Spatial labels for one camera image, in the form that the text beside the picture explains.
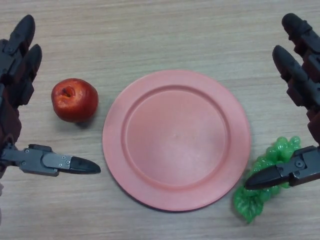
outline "wooden table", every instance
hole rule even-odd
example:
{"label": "wooden table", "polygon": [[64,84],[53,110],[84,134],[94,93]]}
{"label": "wooden table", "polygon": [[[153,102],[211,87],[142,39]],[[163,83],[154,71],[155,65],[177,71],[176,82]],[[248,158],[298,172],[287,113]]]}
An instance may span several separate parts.
{"label": "wooden table", "polygon": [[[277,44],[293,53],[281,25],[289,12],[320,33],[318,0],[2,0],[1,38],[32,14],[33,44],[43,51],[33,97],[20,108],[17,146],[49,145],[95,161],[102,172],[53,178],[9,168],[1,179],[0,239],[318,240],[319,181],[284,190],[246,225],[232,210],[233,190],[189,213],[136,203],[111,178],[102,151],[102,128],[117,95],[137,78],[165,69],[201,72],[239,99],[252,131],[250,161],[279,136],[298,135],[302,146],[314,145],[306,111],[287,96],[272,59]],[[87,129],[59,120],[52,109],[53,86],[70,77],[87,80],[99,93]]]}

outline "plastic grapes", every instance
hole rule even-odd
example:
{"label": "plastic grapes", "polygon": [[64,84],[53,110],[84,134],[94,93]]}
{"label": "plastic grapes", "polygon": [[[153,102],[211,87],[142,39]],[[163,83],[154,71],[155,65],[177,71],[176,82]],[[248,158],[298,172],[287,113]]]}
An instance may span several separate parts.
{"label": "plastic grapes", "polygon": [[[276,142],[266,149],[265,154],[256,159],[244,180],[264,168],[289,162],[294,151],[301,148],[300,144],[298,136],[294,136],[290,140],[283,136],[278,137]],[[234,193],[233,206],[249,224],[262,213],[265,202],[279,194],[281,188],[288,189],[289,187],[288,183],[284,183],[261,190],[247,190],[243,184]]]}

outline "toy fruit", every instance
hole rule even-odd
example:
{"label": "toy fruit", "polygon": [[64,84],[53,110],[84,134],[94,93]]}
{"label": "toy fruit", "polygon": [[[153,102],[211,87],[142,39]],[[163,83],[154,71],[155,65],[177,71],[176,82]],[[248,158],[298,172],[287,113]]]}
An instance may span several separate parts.
{"label": "toy fruit", "polygon": [[[264,155],[256,159],[245,180],[264,168],[289,162],[294,151],[300,148],[298,136],[294,136],[290,140],[283,136],[279,137],[272,146],[266,149]],[[256,216],[262,213],[265,202],[279,194],[281,188],[287,189],[289,187],[288,183],[284,183],[261,190],[247,190],[244,185],[241,185],[234,193],[233,206],[247,223],[251,223]]]}
{"label": "toy fruit", "polygon": [[51,92],[54,112],[66,122],[87,122],[96,112],[99,98],[97,90],[78,78],[62,80]]}

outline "plastic apple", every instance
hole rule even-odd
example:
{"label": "plastic apple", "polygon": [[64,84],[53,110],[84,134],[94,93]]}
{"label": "plastic apple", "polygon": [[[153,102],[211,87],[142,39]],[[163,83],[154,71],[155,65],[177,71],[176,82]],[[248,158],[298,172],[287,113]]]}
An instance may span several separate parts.
{"label": "plastic apple", "polygon": [[97,90],[88,82],[68,78],[55,85],[51,92],[53,110],[63,121],[83,123],[95,114],[99,98]]}

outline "plate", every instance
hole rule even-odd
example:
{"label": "plate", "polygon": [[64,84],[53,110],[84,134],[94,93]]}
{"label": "plate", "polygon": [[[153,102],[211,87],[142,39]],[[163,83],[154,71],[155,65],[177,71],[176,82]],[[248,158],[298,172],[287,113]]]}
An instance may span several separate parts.
{"label": "plate", "polygon": [[104,122],[103,153],[120,187],[164,211],[191,211],[240,179],[251,149],[237,99],[216,80],[189,70],[154,72],[130,84]]}

